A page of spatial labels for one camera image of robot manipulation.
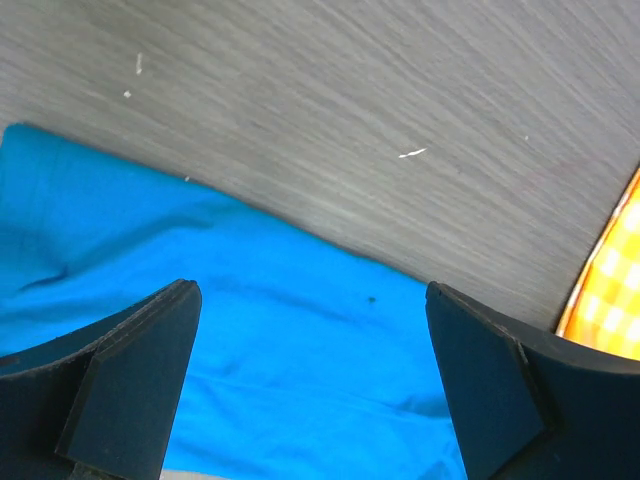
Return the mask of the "orange checkered cloth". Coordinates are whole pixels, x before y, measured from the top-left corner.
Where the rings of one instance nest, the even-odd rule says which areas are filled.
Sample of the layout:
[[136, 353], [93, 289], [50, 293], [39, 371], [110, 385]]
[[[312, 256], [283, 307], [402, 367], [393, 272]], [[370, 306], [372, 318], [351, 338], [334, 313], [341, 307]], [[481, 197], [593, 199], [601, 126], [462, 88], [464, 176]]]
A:
[[634, 174], [576, 281], [557, 336], [639, 358], [639, 241], [639, 175]]

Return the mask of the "blue t shirt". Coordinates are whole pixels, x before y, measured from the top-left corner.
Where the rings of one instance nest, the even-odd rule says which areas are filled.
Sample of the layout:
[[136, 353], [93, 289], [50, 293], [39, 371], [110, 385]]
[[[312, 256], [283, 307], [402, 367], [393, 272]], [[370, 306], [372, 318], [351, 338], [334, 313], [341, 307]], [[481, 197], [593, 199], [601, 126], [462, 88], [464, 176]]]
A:
[[165, 464], [232, 479], [461, 479], [423, 284], [239, 200], [14, 124], [1, 350], [177, 280], [202, 309]]

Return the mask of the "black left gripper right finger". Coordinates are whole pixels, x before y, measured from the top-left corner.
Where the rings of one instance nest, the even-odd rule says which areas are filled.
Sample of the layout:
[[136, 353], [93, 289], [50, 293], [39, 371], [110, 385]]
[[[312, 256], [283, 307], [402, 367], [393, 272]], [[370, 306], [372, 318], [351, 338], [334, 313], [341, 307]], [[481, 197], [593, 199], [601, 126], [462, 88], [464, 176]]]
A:
[[638, 478], [638, 362], [437, 282], [426, 316], [469, 478]]

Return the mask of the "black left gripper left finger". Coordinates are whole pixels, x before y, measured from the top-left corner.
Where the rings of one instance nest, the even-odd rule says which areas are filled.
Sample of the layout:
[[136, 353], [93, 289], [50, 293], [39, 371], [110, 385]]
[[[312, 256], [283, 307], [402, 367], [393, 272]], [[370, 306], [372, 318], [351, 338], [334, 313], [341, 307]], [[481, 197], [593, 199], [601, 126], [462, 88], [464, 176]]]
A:
[[159, 478], [201, 303], [196, 282], [177, 280], [2, 357], [2, 478]]

